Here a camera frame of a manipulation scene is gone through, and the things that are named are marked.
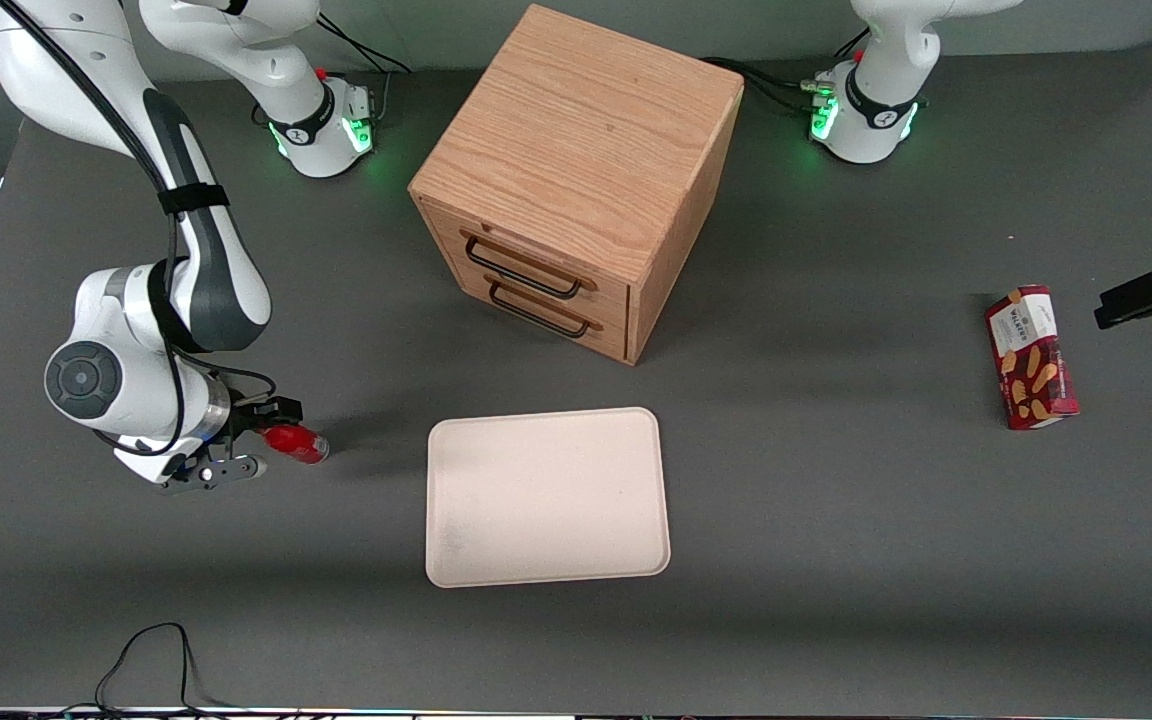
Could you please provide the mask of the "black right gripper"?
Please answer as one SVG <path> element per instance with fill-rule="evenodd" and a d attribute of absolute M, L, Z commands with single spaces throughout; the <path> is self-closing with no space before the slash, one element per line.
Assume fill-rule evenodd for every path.
<path fill-rule="evenodd" d="M 274 396 L 248 404 L 232 406 L 223 429 L 220 429 L 220 448 L 223 457 L 236 456 L 234 442 L 243 433 L 264 434 L 270 429 L 283 427 L 285 424 L 300 424 L 305 419 L 301 402 L 293 397 Z"/>

